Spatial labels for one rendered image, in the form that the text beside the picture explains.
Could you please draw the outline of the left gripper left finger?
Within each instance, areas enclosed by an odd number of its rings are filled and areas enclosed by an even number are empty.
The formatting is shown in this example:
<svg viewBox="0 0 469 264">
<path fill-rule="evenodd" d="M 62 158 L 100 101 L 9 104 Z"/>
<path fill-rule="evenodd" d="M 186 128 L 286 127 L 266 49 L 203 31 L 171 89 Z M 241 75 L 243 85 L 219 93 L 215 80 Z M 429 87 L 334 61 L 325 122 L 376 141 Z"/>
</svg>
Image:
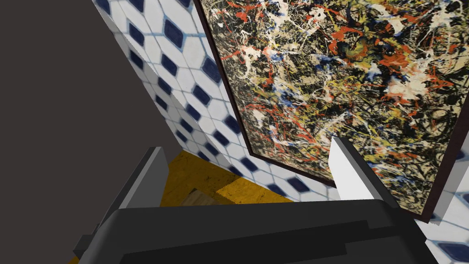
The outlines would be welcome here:
<svg viewBox="0 0 469 264">
<path fill-rule="evenodd" d="M 162 147 L 150 147 L 111 203 L 100 227 L 116 210 L 159 207 L 169 166 Z"/>
</svg>

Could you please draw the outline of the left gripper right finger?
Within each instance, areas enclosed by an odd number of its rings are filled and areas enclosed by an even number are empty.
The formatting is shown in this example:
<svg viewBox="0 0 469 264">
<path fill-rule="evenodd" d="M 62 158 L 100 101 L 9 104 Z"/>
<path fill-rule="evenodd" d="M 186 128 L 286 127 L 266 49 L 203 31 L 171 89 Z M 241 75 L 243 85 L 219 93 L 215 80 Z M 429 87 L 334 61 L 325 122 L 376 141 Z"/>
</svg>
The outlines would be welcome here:
<svg viewBox="0 0 469 264">
<path fill-rule="evenodd" d="M 399 209 L 394 196 L 345 137 L 333 137 L 328 166 L 341 200 L 381 200 Z"/>
</svg>

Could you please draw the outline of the dark grey door leaf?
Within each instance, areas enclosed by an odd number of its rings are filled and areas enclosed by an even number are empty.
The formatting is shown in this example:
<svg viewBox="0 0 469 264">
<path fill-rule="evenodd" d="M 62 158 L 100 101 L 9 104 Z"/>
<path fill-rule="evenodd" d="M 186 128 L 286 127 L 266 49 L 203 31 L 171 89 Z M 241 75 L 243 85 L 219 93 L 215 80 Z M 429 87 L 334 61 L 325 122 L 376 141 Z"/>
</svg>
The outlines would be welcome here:
<svg viewBox="0 0 469 264">
<path fill-rule="evenodd" d="M 149 147 L 181 152 L 92 0 L 0 0 L 0 264 L 67 264 Z"/>
</svg>

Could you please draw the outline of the abstract splatter painting dark frame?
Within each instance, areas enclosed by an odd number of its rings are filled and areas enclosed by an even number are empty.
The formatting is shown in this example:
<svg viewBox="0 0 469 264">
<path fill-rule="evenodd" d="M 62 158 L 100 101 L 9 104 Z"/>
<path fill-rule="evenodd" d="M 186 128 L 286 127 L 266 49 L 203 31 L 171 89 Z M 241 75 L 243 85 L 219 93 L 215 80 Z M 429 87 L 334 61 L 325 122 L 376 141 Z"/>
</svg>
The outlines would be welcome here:
<svg viewBox="0 0 469 264">
<path fill-rule="evenodd" d="M 469 132 L 469 0 L 193 0 L 249 154 L 330 187 L 335 137 L 428 222 Z"/>
</svg>

